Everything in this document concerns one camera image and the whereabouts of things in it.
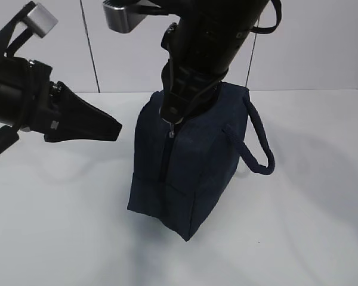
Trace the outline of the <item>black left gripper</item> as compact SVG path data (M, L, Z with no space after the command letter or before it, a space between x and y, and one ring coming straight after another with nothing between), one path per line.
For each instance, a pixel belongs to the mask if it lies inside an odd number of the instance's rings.
M47 142L116 141L122 124L63 82L50 81L51 72L39 61L5 59L5 133L29 129L44 134Z

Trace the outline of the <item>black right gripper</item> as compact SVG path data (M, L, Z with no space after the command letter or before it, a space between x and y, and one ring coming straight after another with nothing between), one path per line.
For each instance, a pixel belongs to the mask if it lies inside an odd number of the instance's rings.
M172 23L162 39L169 60L162 70L161 118L180 123L199 105L209 101L207 93L227 74L223 59L223 36L215 27L190 20Z

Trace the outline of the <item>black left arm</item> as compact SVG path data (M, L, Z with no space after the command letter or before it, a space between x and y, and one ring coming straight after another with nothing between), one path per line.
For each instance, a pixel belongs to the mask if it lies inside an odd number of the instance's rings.
M13 126L30 85L29 108L21 129L44 135L47 142L117 140L122 124L84 101L63 82L50 81L52 68L24 58L0 58L0 122Z

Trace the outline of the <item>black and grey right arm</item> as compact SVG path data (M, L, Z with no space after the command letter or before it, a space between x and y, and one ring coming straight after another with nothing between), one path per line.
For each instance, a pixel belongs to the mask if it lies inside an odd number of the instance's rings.
M255 26L268 1L188 1L184 13L167 28L162 48L169 54L161 78L161 118L180 123L190 113L212 101L213 89L248 35L268 34L278 25Z

